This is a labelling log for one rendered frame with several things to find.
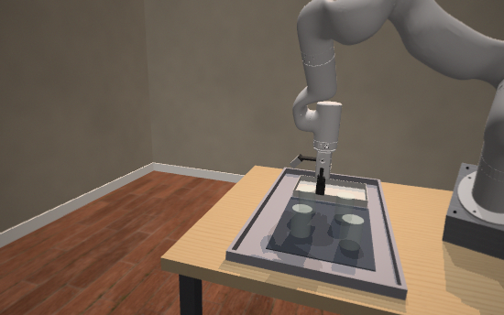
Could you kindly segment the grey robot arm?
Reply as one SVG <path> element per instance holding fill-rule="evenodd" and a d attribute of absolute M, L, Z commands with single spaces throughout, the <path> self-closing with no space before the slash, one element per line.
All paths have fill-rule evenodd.
<path fill-rule="evenodd" d="M 504 41 L 476 32 L 434 0 L 312 0 L 307 4 L 297 20 L 307 87 L 292 107 L 296 127 L 313 132 L 313 147 L 337 149 L 342 105 L 322 102 L 337 91 L 334 40 L 347 46 L 361 43 L 387 19 L 416 60 L 447 77 L 485 81 L 497 90 L 477 171 L 461 180 L 457 196 L 473 217 L 504 226 Z M 316 111 L 308 109 L 310 103 L 317 103 Z"/>

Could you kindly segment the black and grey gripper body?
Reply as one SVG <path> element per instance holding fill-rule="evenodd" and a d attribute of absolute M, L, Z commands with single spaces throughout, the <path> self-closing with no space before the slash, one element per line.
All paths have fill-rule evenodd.
<path fill-rule="evenodd" d="M 325 179 L 329 179 L 330 173 L 331 173 L 332 155 L 333 155 L 333 152 L 335 152 L 335 149 L 330 150 L 330 151 L 326 151 L 326 150 L 317 149 L 315 147 L 314 150 L 317 151 L 316 165 L 315 165 L 315 177 L 317 175 L 320 175 L 320 168 L 323 168 L 323 177 L 325 177 Z M 330 169 L 330 173 L 329 173 L 329 169 Z M 318 176 L 316 178 L 318 178 Z"/>

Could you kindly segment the clear glass jar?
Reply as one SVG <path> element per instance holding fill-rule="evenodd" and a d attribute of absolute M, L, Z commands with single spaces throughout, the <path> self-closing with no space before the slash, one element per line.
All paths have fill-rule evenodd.
<path fill-rule="evenodd" d="M 299 238 L 310 235 L 312 221 L 312 207 L 305 204 L 292 206 L 290 233 Z"/>
<path fill-rule="evenodd" d="M 312 214 L 316 212 L 316 194 L 315 187 L 302 186 L 299 190 L 299 204 L 305 204 L 312 207 Z"/>
<path fill-rule="evenodd" d="M 360 248 L 364 219 L 354 215 L 342 216 L 339 245 L 346 250 L 355 251 Z"/>
<path fill-rule="evenodd" d="M 338 192 L 336 194 L 334 218 L 337 221 L 342 221 L 342 216 L 345 214 L 353 214 L 355 195 L 348 192 Z"/>

